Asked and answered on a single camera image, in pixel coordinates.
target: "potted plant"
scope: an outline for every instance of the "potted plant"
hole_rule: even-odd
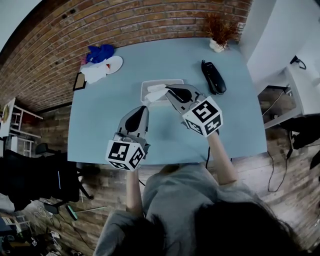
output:
[[[229,40],[236,40],[239,35],[238,22],[223,20],[216,13],[205,17],[204,31],[211,37],[210,48],[216,53],[224,51]]]

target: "white flower pot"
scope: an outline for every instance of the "white flower pot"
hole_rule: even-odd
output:
[[[210,44],[209,44],[210,48],[212,50],[214,50],[216,53],[220,53],[222,51],[225,50],[225,48],[219,44],[217,44],[217,42],[215,40],[213,40],[212,38],[210,39]]]

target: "white wall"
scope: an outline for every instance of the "white wall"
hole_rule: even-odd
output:
[[[247,61],[256,49],[275,3],[276,0],[253,0],[239,44],[242,55]]]
[[[306,65],[306,72],[312,81],[320,77],[320,24],[314,26],[311,35],[296,55]]]
[[[266,86],[264,81],[280,73],[306,43],[311,31],[318,25],[320,7],[314,0],[276,0],[265,28],[260,25],[257,32],[250,27],[255,26],[257,19],[264,17],[265,13],[261,6],[263,0],[255,0],[253,4],[256,1],[259,1],[260,7],[254,8],[252,5],[246,24],[249,28],[244,31],[240,46],[259,94]],[[255,43],[261,30],[262,34]],[[251,42],[250,50],[246,49]]]
[[[22,20],[41,0],[0,0],[0,51]]]

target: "person's arm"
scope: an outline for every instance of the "person's arm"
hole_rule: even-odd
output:
[[[138,217],[144,216],[137,169],[126,172],[126,210]]]
[[[215,131],[207,137],[210,151],[214,159],[218,183],[226,185],[238,180],[238,173],[231,163],[224,146],[222,145],[218,133]]]

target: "gray shirt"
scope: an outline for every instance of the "gray shirt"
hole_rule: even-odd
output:
[[[193,255],[195,248],[194,216],[202,205],[217,201],[230,203],[256,202],[259,198],[245,184],[237,181],[219,186],[201,164],[188,164],[169,175],[155,174],[147,180],[142,204],[148,220],[157,215],[163,222],[168,255],[176,255],[175,241],[179,241],[181,255]],[[117,225],[128,224],[137,218],[129,212],[116,210],[107,219],[100,235],[95,256],[111,255],[120,243],[123,232]]]

